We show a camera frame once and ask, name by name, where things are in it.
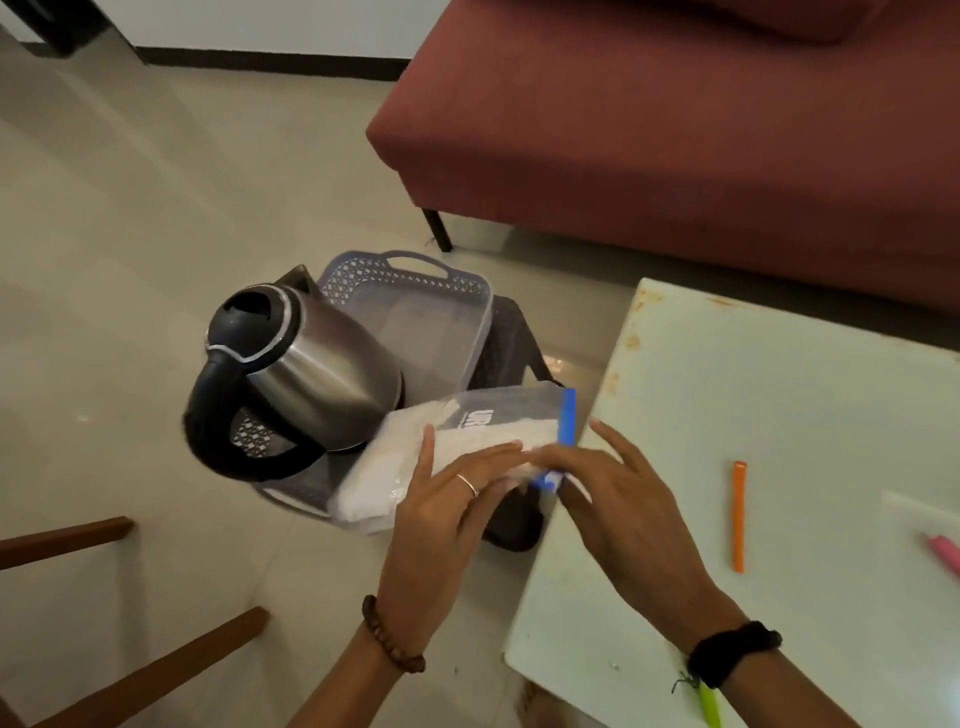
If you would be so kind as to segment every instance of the orange marker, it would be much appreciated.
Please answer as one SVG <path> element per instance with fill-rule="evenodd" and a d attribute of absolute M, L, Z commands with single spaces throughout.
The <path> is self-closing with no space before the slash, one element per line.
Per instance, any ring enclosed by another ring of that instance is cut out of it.
<path fill-rule="evenodd" d="M 733 570 L 743 573 L 743 529 L 746 518 L 747 464 L 733 463 Z"/>

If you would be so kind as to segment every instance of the wooden bead bracelet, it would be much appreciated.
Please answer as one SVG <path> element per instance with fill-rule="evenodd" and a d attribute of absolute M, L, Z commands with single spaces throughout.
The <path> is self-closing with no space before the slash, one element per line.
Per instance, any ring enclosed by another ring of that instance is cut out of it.
<path fill-rule="evenodd" d="M 423 672 L 426 670 L 426 660 L 423 655 L 410 657 L 402 649 L 394 644 L 394 641 L 387 634 L 383 623 L 380 621 L 380 615 L 376 613 L 376 597 L 366 595 L 363 600 L 363 621 L 370 629 L 373 638 L 380 643 L 383 651 L 387 653 L 390 662 L 399 667 L 404 672 Z"/>

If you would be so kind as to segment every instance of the pink marker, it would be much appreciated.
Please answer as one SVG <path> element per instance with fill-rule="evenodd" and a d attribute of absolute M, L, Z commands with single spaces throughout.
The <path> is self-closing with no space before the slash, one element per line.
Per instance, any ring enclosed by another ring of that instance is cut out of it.
<path fill-rule="evenodd" d="M 927 536 L 926 542 L 950 570 L 960 576 L 960 546 L 946 536 Z"/>

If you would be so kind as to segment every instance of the black baseboard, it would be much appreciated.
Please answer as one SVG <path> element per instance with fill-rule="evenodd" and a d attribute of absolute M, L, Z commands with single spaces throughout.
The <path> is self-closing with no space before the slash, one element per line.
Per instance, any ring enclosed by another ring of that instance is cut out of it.
<path fill-rule="evenodd" d="M 396 81 L 409 63 L 406 59 L 372 59 L 362 56 L 319 56 L 306 53 L 214 51 L 194 48 L 134 46 L 136 54 L 152 65 L 189 68 L 222 68 L 228 71 L 264 71 L 301 76 L 333 76 L 369 81 Z"/>
<path fill-rule="evenodd" d="M 63 53 L 58 53 L 52 45 L 38 40 L 24 40 L 20 42 L 24 48 L 40 59 L 61 59 Z"/>

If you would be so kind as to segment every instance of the white table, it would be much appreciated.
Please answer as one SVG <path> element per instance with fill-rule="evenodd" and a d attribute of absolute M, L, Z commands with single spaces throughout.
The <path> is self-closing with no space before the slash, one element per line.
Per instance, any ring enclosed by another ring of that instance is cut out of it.
<path fill-rule="evenodd" d="M 672 487 L 720 587 L 854 717 L 960 725 L 960 579 L 920 538 L 960 543 L 960 354 L 645 280 L 593 414 Z M 730 568 L 733 460 L 749 465 L 745 574 Z M 705 725 L 692 690 L 670 694 L 679 655 L 563 507 L 505 657 L 612 728 Z"/>

